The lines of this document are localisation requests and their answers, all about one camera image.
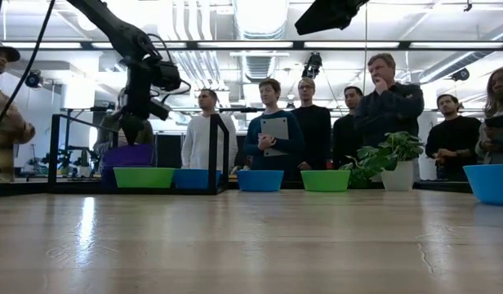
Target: tablet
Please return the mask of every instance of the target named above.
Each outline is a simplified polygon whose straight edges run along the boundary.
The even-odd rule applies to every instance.
[[[503,114],[492,118],[486,118],[487,127],[501,127],[503,128]]]

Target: black sweater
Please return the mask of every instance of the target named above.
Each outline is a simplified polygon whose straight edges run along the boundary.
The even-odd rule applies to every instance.
[[[463,166],[477,163],[474,148],[479,141],[480,125],[481,122],[476,118],[459,116],[441,122],[431,129],[425,146],[425,153],[430,158],[434,158],[433,154],[437,153],[439,149],[453,152],[469,149],[472,153],[472,156],[468,158],[446,158],[443,167],[447,178],[451,175],[463,174]]]
[[[305,141],[303,161],[314,170],[326,169],[332,140],[332,118],[327,108],[312,105],[292,110]]]
[[[363,137],[354,129],[354,116],[347,114],[333,124],[333,168],[338,169],[351,159],[357,158],[357,150],[362,147]]]
[[[407,131],[418,136],[417,118],[424,110],[424,96],[417,85],[394,84],[380,95],[364,96],[355,110],[355,129],[362,132],[364,144],[377,147],[385,133]]]

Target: short hair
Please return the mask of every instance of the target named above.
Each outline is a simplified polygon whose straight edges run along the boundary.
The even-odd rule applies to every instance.
[[[444,97],[450,97],[451,100],[453,101],[453,103],[458,103],[458,98],[456,98],[455,96],[451,95],[451,94],[442,94],[441,96],[438,96],[437,97],[437,106],[438,106],[438,103],[439,101],[444,98]]]
[[[201,91],[207,91],[208,92],[208,95],[214,99],[216,102],[219,102],[219,96],[217,96],[217,93],[215,91],[213,91],[212,89],[202,89]]]
[[[267,78],[266,80],[260,82],[259,89],[268,85],[270,85],[274,89],[275,93],[278,93],[279,95],[281,94],[281,83],[274,78]]]
[[[390,53],[380,53],[372,56],[372,58],[370,58],[369,61],[367,62],[367,66],[372,65],[375,62],[375,60],[379,59],[382,59],[391,69],[397,68],[397,63],[395,63],[395,59]]]
[[[356,87],[356,86],[347,86],[347,87],[345,87],[345,88],[344,88],[344,95],[346,95],[346,91],[351,90],[351,89],[355,90],[355,92],[357,92],[357,94],[358,94],[359,96],[361,96],[361,97],[362,97],[362,96],[364,96],[363,91],[362,91],[362,90],[360,90],[360,88],[359,88],[359,87]]]
[[[300,79],[298,85],[300,85],[301,82],[305,82],[305,83],[309,84],[313,89],[315,89],[315,81],[313,79],[308,78],[308,77],[303,77]]]

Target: white pot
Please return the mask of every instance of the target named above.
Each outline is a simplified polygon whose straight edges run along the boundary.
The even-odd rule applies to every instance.
[[[413,161],[398,162],[394,171],[383,171],[382,183],[386,191],[411,191],[413,189]]]

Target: navy sweater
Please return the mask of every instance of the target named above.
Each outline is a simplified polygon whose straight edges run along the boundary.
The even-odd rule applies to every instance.
[[[272,147],[273,149],[287,153],[286,155],[265,157],[264,152],[259,149],[260,121],[271,118],[287,119],[289,139],[282,140],[276,138],[277,143]],[[262,114],[260,117],[253,118],[248,126],[246,140],[244,141],[244,153],[252,156],[252,170],[284,171],[285,176],[292,176],[296,173],[297,166],[301,163],[304,147],[304,137],[302,136],[299,123],[293,114],[284,110],[279,110],[274,114]]]
[[[420,86],[394,84],[380,95],[374,91],[364,96],[355,109],[355,130],[363,135],[365,145],[377,147],[386,133],[407,131],[418,136],[417,118],[424,110]]]

